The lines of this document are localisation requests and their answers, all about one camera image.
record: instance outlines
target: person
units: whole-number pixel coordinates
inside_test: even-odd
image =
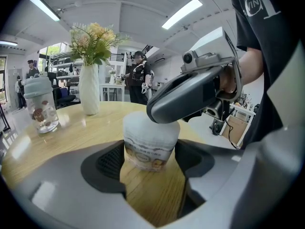
[[[17,81],[15,83],[15,91],[17,93],[18,96],[18,109],[22,109],[23,107],[25,107],[25,99],[23,97],[24,95],[24,86],[22,85],[22,81],[20,79],[20,76],[17,76]]]
[[[151,76],[151,65],[147,62],[146,56],[141,51],[134,54],[135,65],[130,73],[123,76],[128,78],[130,101],[132,103],[147,105],[147,97],[142,94],[142,83],[149,83]]]
[[[74,67],[73,75],[79,75],[79,74],[80,74],[79,70],[76,67]]]
[[[244,137],[242,149],[260,141],[269,132],[283,126],[266,91],[275,82],[292,56],[298,37],[274,0],[231,0],[236,13],[237,47],[246,51],[239,65],[243,85],[264,73],[264,93],[256,117]],[[232,67],[220,75],[220,88],[236,88]]]
[[[28,60],[28,64],[29,64],[29,72],[26,75],[26,78],[30,78],[31,76],[34,78],[35,74],[39,74],[39,70],[37,68],[34,67],[34,61],[33,60]]]
[[[129,55],[127,54],[127,66],[132,66],[132,52],[129,52]]]

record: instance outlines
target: person standing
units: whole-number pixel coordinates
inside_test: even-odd
[[[147,105],[147,97],[142,94],[142,83],[148,83],[151,77],[151,65],[147,62],[146,56],[141,51],[137,51],[133,57],[136,63],[132,71],[125,76],[129,85],[130,101],[132,103]]]
[[[73,72],[73,75],[79,75],[79,70],[78,68],[74,67],[74,72]]]
[[[34,78],[35,74],[39,74],[39,70],[34,67],[34,61],[33,60],[28,60],[29,64],[29,72],[26,75],[26,78],[30,78],[31,76]]]
[[[22,85],[22,82],[21,82],[21,79],[20,79],[19,75],[17,76],[17,81],[15,83],[15,91],[16,91],[17,96],[18,96],[18,104],[19,104],[18,109],[22,109],[23,107],[25,107],[25,99],[23,97],[24,86]]]
[[[129,55],[127,54],[127,66],[132,66],[132,52],[129,52]]]

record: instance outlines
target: window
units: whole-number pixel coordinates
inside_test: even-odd
[[[0,57],[0,101],[6,101],[5,95],[5,63],[6,57]]]
[[[67,44],[64,42],[60,42],[54,45],[51,45],[49,47],[40,49],[39,53],[40,54],[48,54],[49,55],[54,55],[54,54],[58,54],[60,52],[65,52],[67,50]],[[39,58],[38,60],[38,70],[41,72],[42,70],[44,70],[44,68],[46,67],[46,60],[43,58]]]
[[[61,51],[60,52],[65,52],[66,51],[66,49],[67,49],[67,44],[65,44],[65,43],[61,43]]]

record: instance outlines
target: plastic jar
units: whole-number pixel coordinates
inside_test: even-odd
[[[58,125],[52,91],[48,77],[30,78],[25,82],[24,98],[38,133],[49,132]]]
[[[177,143],[180,125],[157,124],[136,111],[124,117],[123,132],[126,158],[140,169],[161,171]]]

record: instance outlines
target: bottle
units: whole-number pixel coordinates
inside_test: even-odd
[[[38,133],[49,132],[58,125],[52,92],[48,77],[30,78],[25,81],[24,98]]]

